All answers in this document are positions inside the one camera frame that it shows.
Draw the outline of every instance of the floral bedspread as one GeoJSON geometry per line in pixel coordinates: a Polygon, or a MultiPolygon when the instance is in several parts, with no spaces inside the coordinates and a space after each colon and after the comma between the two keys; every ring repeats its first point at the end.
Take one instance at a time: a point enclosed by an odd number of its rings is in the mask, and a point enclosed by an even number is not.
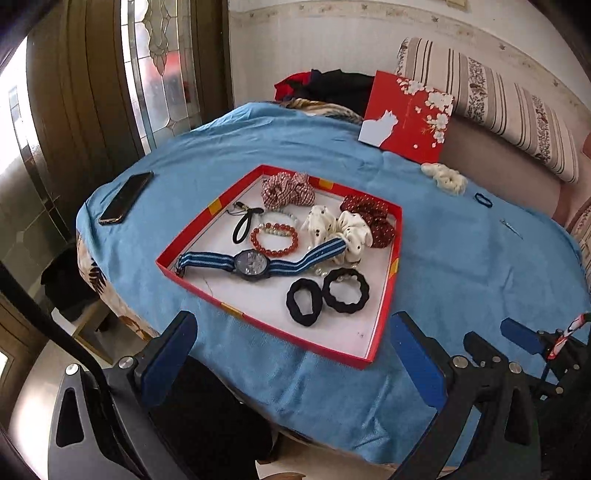
{"type": "Polygon", "coordinates": [[[78,232],[76,232],[76,249],[80,275],[98,293],[100,299],[105,302],[113,313],[142,340],[150,340],[160,335],[119,297],[113,285],[106,279],[100,267],[90,256],[90,252],[78,232]]]}

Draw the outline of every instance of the metal screw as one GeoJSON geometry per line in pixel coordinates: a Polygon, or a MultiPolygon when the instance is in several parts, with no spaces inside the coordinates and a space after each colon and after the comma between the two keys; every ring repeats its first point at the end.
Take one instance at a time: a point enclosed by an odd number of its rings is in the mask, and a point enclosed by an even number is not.
{"type": "Polygon", "coordinates": [[[129,368],[134,364],[134,358],[132,356],[125,356],[119,360],[119,368],[129,368]]]}
{"type": "Polygon", "coordinates": [[[66,375],[74,375],[78,371],[78,364],[70,364],[66,367],[66,375]]]}
{"type": "Polygon", "coordinates": [[[511,362],[509,364],[509,370],[511,370],[515,374],[520,374],[523,369],[521,368],[521,365],[517,362],[511,362]]]}
{"type": "Polygon", "coordinates": [[[453,358],[453,364],[458,368],[466,368],[468,366],[468,360],[466,357],[458,355],[453,358]]]}

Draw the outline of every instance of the floral pillowcase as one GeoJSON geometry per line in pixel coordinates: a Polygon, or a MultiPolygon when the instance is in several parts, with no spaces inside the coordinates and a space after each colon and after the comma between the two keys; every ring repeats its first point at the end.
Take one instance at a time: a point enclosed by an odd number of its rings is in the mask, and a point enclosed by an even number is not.
{"type": "Polygon", "coordinates": [[[396,74],[428,79],[435,89],[453,95],[454,115],[500,135],[562,181],[577,181],[578,151],[568,126],[542,99],[510,78],[459,51],[418,37],[400,45],[396,74]]]}
{"type": "Polygon", "coordinates": [[[377,72],[359,140],[417,163],[437,163],[452,110],[452,95],[377,72]]]}

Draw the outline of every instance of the stained glass window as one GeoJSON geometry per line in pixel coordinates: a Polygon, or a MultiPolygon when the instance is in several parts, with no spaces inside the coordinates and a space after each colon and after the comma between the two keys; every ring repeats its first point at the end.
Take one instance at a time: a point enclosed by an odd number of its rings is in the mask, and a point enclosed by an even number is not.
{"type": "Polygon", "coordinates": [[[189,0],[121,0],[125,74],[144,151],[201,124],[189,0]]]}

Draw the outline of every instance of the red gift box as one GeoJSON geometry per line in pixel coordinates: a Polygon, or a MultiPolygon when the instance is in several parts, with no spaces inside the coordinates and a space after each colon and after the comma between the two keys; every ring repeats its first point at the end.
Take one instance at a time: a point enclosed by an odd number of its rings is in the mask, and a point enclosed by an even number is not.
{"type": "Polygon", "coordinates": [[[417,163],[437,163],[452,110],[452,95],[378,71],[359,140],[417,163]]]}

